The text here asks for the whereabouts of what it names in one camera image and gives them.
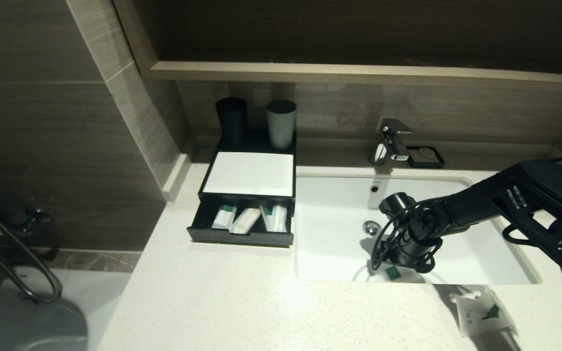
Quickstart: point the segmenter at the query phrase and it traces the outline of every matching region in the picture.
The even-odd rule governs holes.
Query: soap dish
[[[442,168],[446,162],[437,152],[435,147],[431,146],[407,146],[409,158],[407,162],[409,166],[415,168]]]

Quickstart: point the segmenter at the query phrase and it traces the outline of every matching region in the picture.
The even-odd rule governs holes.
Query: gray cup
[[[266,105],[266,118],[272,147],[290,147],[296,124],[296,104],[288,100],[273,100]]]

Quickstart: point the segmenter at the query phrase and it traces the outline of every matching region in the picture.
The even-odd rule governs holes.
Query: toiletry tube
[[[218,209],[216,218],[214,218],[212,229],[229,229],[229,226],[234,222],[234,218],[236,218],[236,211],[236,206],[222,205],[221,208]]]
[[[259,205],[259,211],[261,211],[263,223],[266,225],[266,231],[274,232],[275,225],[272,220],[272,207],[268,205]]]
[[[272,223],[274,229],[272,232],[287,232],[285,219],[287,218],[287,208],[284,205],[274,205],[272,207]]]
[[[257,218],[259,218],[259,215],[261,215],[259,209],[245,209],[236,219],[236,222],[229,227],[229,232],[232,234],[248,233],[257,221]]]

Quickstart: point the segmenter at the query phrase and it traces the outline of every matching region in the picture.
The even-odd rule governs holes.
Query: faucet handle
[[[396,118],[384,118],[383,133],[385,134],[412,134],[413,129]]]
[[[9,229],[17,236],[25,237],[32,235],[32,230],[40,224],[47,224],[53,222],[53,218],[41,210],[27,209],[25,211],[27,219],[25,222],[19,224],[7,224]]]

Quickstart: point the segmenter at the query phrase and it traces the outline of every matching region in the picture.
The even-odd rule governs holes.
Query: soap bar
[[[246,234],[261,215],[259,209],[245,209],[236,219],[236,222],[229,227],[232,234]]]

